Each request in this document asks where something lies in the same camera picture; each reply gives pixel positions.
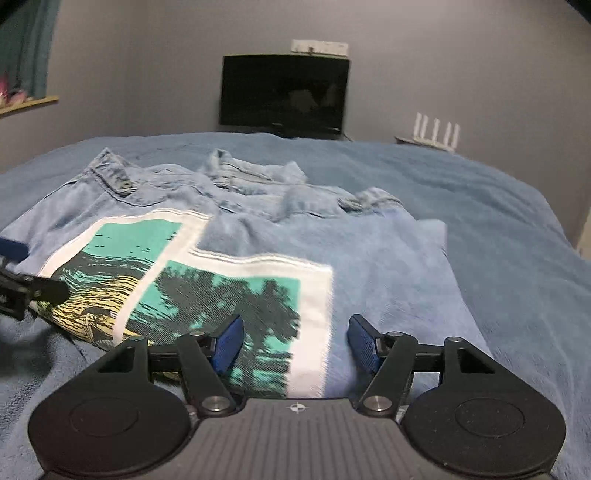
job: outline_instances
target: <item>graphic print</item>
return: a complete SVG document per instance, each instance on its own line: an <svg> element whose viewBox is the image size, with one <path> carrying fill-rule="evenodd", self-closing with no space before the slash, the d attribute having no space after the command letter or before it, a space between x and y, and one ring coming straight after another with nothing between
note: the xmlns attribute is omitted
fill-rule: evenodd
<svg viewBox="0 0 591 480"><path fill-rule="evenodd" d="M69 285L68 301L50 310L40 303L39 313L78 338L110 347L117 313L180 226L161 219L101 226L51 276Z"/></svg>
<svg viewBox="0 0 591 480"><path fill-rule="evenodd" d="M156 343L172 343L192 330L214 331L239 312L245 340L228 374L235 390L285 396L292 341L297 337L300 281L230 278L170 261L145 292L127 328Z"/></svg>
<svg viewBox="0 0 591 480"><path fill-rule="evenodd" d="M330 340L332 269L277 254L232 257L195 248L210 216L158 209L99 220L39 273L64 280L48 320L105 350L144 335L174 342L242 315L245 339L224 381L266 397L319 397Z"/></svg>

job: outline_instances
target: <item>bed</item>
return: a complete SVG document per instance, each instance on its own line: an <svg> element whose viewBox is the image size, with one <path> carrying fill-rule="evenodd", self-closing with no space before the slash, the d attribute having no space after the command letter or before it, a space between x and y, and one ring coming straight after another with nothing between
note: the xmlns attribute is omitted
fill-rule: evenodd
<svg viewBox="0 0 591 480"><path fill-rule="evenodd" d="M577 255L535 189L458 155L411 145L231 133L92 138L0 175L0 231L104 147L141 166L191 170L215 148L257 164L296 161L314 184L349 192L379 187L415 218L443 220L449 262L493 356L565 416L567 439L553 474L591 477L591 263ZM43 320L0 319L1 478L38 475L28 416L99 355Z"/></svg>

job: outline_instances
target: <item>palm tree print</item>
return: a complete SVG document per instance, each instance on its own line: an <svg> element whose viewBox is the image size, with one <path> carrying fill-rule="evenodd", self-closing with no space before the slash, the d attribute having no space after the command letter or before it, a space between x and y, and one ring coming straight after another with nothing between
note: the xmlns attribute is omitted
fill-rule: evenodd
<svg viewBox="0 0 591 480"><path fill-rule="evenodd" d="M170 343L188 331L211 332L239 312L244 346L225 381L249 395L284 397L290 343L297 337L299 280L224 277L169 261L129 317L127 328L155 343Z"/></svg>

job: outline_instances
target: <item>metal screw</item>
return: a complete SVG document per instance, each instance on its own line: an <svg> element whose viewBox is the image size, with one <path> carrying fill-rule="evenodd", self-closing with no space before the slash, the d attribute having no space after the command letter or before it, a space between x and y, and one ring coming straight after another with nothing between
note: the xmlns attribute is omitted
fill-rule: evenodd
<svg viewBox="0 0 591 480"><path fill-rule="evenodd" d="M373 397L367 397L363 404L368 410L384 411L392 406L392 400L381 395L374 395Z"/></svg>
<svg viewBox="0 0 591 480"><path fill-rule="evenodd" d="M226 410L230 406L230 401L226 397L213 395L203 400L201 405L203 408L209 411L222 411Z"/></svg>

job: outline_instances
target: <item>logo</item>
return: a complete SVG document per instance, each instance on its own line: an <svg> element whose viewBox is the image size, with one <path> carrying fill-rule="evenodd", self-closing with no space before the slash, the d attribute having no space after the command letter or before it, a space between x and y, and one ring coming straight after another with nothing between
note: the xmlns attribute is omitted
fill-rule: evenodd
<svg viewBox="0 0 591 480"><path fill-rule="evenodd" d="M304 404L301 404L300 402L296 402L293 405L290 405L290 410L294 411L296 413L300 413L302 411L304 411L306 409L306 406Z"/></svg>

